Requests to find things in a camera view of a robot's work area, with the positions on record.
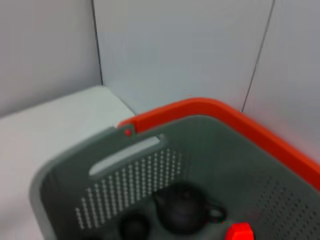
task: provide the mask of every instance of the teapot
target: teapot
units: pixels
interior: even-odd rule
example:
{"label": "teapot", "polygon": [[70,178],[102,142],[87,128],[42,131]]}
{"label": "teapot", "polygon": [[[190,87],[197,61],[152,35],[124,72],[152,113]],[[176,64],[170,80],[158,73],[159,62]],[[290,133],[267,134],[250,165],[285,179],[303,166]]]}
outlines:
{"label": "teapot", "polygon": [[176,235],[194,234],[206,223],[221,223],[227,217],[222,207],[207,201],[205,194],[188,182],[177,182],[152,194],[159,221]]}

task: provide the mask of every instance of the gray plastic basket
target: gray plastic basket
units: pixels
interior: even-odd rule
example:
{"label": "gray plastic basket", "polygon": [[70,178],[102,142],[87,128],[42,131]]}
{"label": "gray plastic basket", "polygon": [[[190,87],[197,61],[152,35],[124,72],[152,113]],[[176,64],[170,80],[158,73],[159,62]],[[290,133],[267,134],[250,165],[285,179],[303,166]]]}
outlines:
{"label": "gray plastic basket", "polygon": [[[194,106],[205,101],[212,104],[210,113]],[[30,190],[44,238],[117,240],[119,218],[140,209],[151,219],[151,240],[180,239],[158,223],[150,196],[172,182],[188,180],[223,203],[228,219],[181,239],[222,240],[231,223],[248,222],[257,240],[320,240],[318,190],[260,147],[262,143],[240,134],[231,121],[223,122],[217,105],[239,121],[248,119],[217,103],[195,98],[157,109],[142,115],[150,124],[132,120],[134,125],[108,129],[46,164]],[[178,109],[175,116],[170,108]],[[176,120],[150,117],[162,112]],[[250,124],[252,129],[258,126]],[[150,137],[158,137],[159,143],[89,176],[94,164]],[[272,145],[275,139],[265,140],[266,144]]]}

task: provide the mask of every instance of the white wall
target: white wall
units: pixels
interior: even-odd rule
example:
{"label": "white wall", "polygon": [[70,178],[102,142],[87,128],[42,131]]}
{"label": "white wall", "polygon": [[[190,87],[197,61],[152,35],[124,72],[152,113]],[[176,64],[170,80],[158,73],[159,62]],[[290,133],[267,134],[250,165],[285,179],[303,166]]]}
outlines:
{"label": "white wall", "polygon": [[98,84],[90,0],[0,1],[0,116]]}
{"label": "white wall", "polygon": [[189,98],[241,109],[272,0],[95,0],[104,84],[135,112]]}
{"label": "white wall", "polygon": [[320,1],[278,0],[244,112],[320,163]]}

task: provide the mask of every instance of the basket handle hole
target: basket handle hole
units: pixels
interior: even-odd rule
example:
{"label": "basket handle hole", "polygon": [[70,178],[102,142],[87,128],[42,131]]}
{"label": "basket handle hole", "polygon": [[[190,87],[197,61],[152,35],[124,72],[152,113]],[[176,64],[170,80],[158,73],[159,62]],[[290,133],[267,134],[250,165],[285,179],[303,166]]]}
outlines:
{"label": "basket handle hole", "polygon": [[95,176],[123,159],[159,145],[161,143],[160,139],[162,139],[162,136],[149,137],[102,159],[90,168],[89,176]]}

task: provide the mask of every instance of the white panel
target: white panel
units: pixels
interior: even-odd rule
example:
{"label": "white panel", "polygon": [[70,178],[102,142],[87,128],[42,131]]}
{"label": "white panel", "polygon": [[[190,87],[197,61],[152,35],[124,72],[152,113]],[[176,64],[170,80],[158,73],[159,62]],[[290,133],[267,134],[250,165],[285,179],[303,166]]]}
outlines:
{"label": "white panel", "polygon": [[276,1],[245,113],[320,163],[320,1]]}
{"label": "white panel", "polygon": [[108,88],[96,86],[1,118],[0,240],[48,240],[29,201],[36,172],[133,115]]}
{"label": "white panel", "polygon": [[134,111],[190,98],[241,109],[271,0],[95,0],[102,76]]}
{"label": "white panel", "polygon": [[98,84],[90,0],[0,0],[0,115]]}

